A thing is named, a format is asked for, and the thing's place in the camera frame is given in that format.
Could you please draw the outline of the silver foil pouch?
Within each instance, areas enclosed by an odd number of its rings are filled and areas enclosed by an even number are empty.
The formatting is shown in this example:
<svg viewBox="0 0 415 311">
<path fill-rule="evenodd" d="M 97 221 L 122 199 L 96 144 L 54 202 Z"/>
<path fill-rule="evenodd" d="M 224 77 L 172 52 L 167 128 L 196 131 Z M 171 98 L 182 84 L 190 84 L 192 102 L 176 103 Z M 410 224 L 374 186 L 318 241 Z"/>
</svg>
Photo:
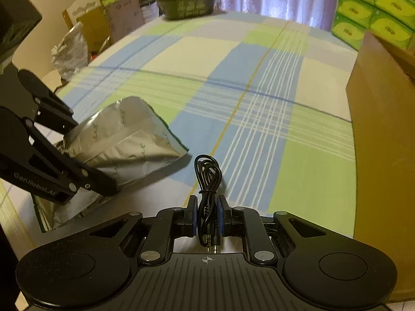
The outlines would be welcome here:
<svg viewBox="0 0 415 311">
<path fill-rule="evenodd" d="M 184 157 L 188 148 L 143 99 L 123 98 L 84 120 L 54 144 L 61 154 L 114 180 L 118 190 Z M 42 232 L 64 226 L 110 201 L 95 189 L 78 189 L 65 205 L 32 195 Z"/>
</svg>

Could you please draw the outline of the crumpled plastic bag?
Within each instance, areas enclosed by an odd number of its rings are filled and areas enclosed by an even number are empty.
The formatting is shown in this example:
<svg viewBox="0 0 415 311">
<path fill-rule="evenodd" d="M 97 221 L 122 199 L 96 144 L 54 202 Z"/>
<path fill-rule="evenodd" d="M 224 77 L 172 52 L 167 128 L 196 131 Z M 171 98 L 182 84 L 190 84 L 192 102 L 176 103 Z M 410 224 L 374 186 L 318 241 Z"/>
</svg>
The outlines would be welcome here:
<svg viewBox="0 0 415 311">
<path fill-rule="evenodd" d="M 51 64 L 65 81 L 70 81 L 76 72 L 90 62 L 89 48 L 82 30 L 83 24 L 77 22 L 51 50 Z"/>
</svg>

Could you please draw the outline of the cardboard boxes in corner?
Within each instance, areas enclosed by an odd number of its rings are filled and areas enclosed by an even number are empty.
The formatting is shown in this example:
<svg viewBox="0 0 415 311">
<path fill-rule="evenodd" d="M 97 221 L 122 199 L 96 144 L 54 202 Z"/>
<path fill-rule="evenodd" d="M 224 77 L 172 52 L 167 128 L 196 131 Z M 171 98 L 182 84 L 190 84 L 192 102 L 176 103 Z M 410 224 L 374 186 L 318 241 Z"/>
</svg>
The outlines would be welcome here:
<svg viewBox="0 0 415 311">
<path fill-rule="evenodd" d="M 69 29 L 81 25 L 92 55 L 145 23 L 140 0 L 76 0 L 63 11 L 63 19 Z"/>
</svg>

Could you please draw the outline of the checked tablecloth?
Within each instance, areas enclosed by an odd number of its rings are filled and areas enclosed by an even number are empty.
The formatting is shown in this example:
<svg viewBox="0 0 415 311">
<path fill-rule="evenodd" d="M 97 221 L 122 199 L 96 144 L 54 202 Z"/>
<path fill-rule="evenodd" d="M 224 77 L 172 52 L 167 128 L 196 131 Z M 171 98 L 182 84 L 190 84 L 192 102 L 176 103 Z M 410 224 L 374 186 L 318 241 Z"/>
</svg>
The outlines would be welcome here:
<svg viewBox="0 0 415 311">
<path fill-rule="evenodd" d="M 346 84 L 357 52 L 331 33 L 228 11 L 157 18 L 112 45 L 59 96 L 83 121 L 144 99 L 189 153 L 87 216 L 42 232 L 32 198 L 1 183 L 1 225 L 17 257 L 130 211 L 153 216 L 198 192 L 193 161 L 212 155 L 232 206 L 288 211 L 352 236 L 355 147 Z"/>
</svg>

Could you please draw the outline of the brown cardboard box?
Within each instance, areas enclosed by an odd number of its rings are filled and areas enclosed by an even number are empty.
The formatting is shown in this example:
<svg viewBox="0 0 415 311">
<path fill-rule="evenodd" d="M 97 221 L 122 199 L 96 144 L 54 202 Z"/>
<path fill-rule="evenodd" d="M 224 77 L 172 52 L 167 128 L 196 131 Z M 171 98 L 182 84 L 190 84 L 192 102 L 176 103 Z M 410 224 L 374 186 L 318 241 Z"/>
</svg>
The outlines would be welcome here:
<svg viewBox="0 0 415 311">
<path fill-rule="evenodd" d="M 414 54 L 365 33 L 346 93 L 355 141 L 354 237 L 397 267 L 390 301 L 414 298 Z"/>
</svg>

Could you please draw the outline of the green tissue pack stack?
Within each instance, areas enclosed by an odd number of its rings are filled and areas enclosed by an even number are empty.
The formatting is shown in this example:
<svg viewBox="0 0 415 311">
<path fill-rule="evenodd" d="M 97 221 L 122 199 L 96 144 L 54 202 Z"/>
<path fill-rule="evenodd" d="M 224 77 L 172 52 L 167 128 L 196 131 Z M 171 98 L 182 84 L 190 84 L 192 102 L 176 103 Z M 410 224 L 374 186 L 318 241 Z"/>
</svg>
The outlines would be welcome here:
<svg viewBox="0 0 415 311">
<path fill-rule="evenodd" d="M 358 51 L 366 31 L 414 53 L 414 0 L 338 0 L 331 33 Z"/>
</svg>

